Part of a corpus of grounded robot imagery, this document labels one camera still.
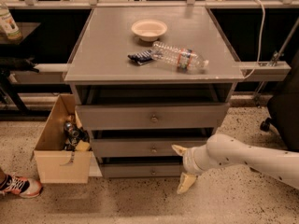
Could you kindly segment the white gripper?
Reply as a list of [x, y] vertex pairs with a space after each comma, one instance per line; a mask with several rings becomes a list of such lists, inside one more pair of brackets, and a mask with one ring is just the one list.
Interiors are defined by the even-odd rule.
[[180, 176], [177, 194], [183, 194], [189, 190], [197, 179], [197, 175], [201, 175], [205, 169], [205, 150], [201, 147], [186, 148], [179, 145], [172, 145], [173, 150], [183, 157], [183, 166], [186, 173]]

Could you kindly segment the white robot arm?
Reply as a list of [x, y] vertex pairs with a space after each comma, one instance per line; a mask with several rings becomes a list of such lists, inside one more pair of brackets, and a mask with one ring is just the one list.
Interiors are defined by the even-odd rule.
[[299, 189], [298, 152], [246, 145], [221, 133], [210, 136], [200, 147], [173, 145], [172, 148], [182, 158], [184, 167], [177, 194], [187, 192], [197, 177], [210, 169], [239, 164]]

